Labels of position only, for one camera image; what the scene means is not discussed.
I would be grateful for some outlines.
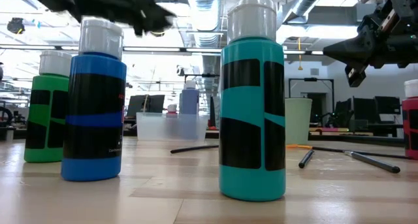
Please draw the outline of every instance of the green bottle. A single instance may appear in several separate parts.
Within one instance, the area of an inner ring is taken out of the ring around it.
[[[27,119],[26,162],[57,162],[63,157],[71,57],[51,50],[40,55]]]

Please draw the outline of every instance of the table surface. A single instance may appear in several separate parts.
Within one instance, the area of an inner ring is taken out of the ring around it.
[[[403,154],[400,148],[310,142],[313,146]],[[399,174],[340,153],[287,150],[284,198],[243,202],[218,189],[217,149],[171,155],[190,146],[125,137],[117,178],[66,182],[60,163],[24,163],[24,140],[0,144],[0,223],[418,223],[418,161],[381,158]]]

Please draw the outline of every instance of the clear plastic bin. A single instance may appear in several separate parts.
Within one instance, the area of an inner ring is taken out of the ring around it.
[[[209,116],[137,113],[140,141],[199,141],[206,135]]]

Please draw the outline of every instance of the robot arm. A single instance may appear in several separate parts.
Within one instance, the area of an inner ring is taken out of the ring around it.
[[[155,4],[154,0],[38,0],[51,11],[68,10],[79,22],[82,16],[106,18],[133,26],[135,34],[161,31],[171,26],[167,20],[173,13]]]
[[[324,55],[347,65],[350,87],[361,84],[369,65],[405,68],[418,63],[418,0],[388,0],[363,18],[357,32],[357,37],[323,49]]]

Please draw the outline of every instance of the white bottle cap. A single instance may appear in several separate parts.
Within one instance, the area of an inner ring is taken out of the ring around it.
[[[71,54],[45,50],[40,54],[39,74],[58,74],[70,76]]]
[[[228,12],[228,44],[246,37],[276,41],[276,4],[272,0],[240,0]]]
[[[122,59],[123,30],[106,20],[83,20],[79,53],[98,52]]]
[[[196,89],[196,81],[187,80],[184,84],[184,89]]]
[[[170,104],[170,105],[167,107],[167,111],[168,111],[168,112],[176,112],[176,111],[177,111],[177,104]]]
[[[407,98],[418,97],[418,80],[405,81],[404,85],[405,85],[405,96]]]

